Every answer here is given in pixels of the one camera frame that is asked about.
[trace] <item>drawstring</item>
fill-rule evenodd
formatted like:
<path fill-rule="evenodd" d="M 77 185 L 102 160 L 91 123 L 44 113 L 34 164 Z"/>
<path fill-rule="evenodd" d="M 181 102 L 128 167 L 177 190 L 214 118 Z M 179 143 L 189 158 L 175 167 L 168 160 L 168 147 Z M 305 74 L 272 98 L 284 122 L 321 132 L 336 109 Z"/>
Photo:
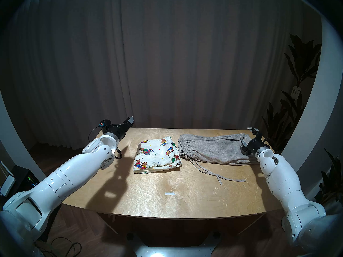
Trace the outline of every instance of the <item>drawstring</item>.
<path fill-rule="evenodd" d="M 194 167 L 196 167 L 200 172 L 202 173 L 205 173 L 205 174 L 208 174 L 208 175 L 212 175 L 212 176 L 216 176 L 216 178 L 218 179 L 220 185 L 223 185 L 222 181 L 220 180 L 220 178 L 222 179 L 226 179 L 227 181 L 240 181 L 240 182 L 243 182 L 245 181 L 244 179 L 229 179 L 229 178 L 225 178 L 219 174 L 215 174 L 215 173 L 212 173 L 210 172 L 208 169 L 204 168 L 203 166 L 199 165 L 198 163 L 196 163 L 195 161 L 191 160 L 190 158 L 188 158 L 188 160 L 193 164 Z M 201 171 L 195 164 L 197 164 L 199 167 L 201 167 L 203 170 L 205 170 L 206 172 L 204 171 Z"/>

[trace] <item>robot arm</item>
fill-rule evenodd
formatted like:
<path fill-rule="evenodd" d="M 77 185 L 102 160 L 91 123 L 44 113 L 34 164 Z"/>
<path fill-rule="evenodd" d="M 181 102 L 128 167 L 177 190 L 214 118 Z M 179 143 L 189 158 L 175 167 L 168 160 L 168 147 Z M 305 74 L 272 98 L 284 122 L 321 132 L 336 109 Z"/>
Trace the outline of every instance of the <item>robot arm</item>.
<path fill-rule="evenodd" d="M 112 164 L 117 158 L 114 153 L 118 143 L 133 123 L 133 117 L 120 125 L 103 120 L 99 126 L 104 134 L 90 142 L 82 154 L 69 159 L 33 189 L 19 192 L 6 202 L 0 217 L 23 248 L 30 248 L 40 237 L 58 205 L 93 178 L 99 169 Z"/>
<path fill-rule="evenodd" d="M 247 145 L 242 143 L 242 151 L 247 155 L 254 154 L 261 165 L 270 192 L 281 202 L 286 216 L 282 219 L 288 241 L 298 245 L 298 235 L 310 221 L 325 216 L 325 209 L 321 204 L 305 198 L 297 173 L 290 164 L 270 149 L 261 140 L 262 133 L 248 127 L 256 135 Z"/>

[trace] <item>wooden table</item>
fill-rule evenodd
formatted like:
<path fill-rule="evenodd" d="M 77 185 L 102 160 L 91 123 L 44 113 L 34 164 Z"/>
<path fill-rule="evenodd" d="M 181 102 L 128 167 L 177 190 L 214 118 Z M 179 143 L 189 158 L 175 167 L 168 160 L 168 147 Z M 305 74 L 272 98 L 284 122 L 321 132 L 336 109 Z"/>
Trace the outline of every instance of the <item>wooden table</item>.
<path fill-rule="evenodd" d="M 214 219 L 261 214 L 280 209 L 280 202 L 270 193 L 259 165 L 217 165 L 202 163 L 214 173 L 233 182 L 199 172 L 189 161 L 165 172 L 134 174 L 135 154 L 140 142 L 181 134 L 219 136 L 248 130 L 193 130 L 131 128 L 119 143 L 123 157 L 98 173 L 70 195 L 64 204 L 92 211 L 149 218 Z"/>

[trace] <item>bear pattern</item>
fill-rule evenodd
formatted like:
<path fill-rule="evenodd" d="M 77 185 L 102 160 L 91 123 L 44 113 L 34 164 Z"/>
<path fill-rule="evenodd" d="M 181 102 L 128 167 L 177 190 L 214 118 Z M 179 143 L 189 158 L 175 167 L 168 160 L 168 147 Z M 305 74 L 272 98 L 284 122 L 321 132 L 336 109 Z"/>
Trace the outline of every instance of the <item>bear pattern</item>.
<path fill-rule="evenodd" d="M 178 149 L 170 136 L 139 143 L 133 172 L 147 174 L 169 170 L 181 165 Z"/>

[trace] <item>curtain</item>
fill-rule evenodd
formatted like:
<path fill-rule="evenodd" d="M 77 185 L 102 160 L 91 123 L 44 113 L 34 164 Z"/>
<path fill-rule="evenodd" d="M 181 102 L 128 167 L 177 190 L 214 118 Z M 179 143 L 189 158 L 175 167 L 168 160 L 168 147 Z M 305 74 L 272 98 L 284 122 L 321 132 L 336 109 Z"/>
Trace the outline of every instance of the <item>curtain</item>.
<path fill-rule="evenodd" d="M 102 119 L 136 127 L 262 127 L 293 86 L 299 0 L 26 0 L 8 59 L 41 143 L 84 147 Z"/>

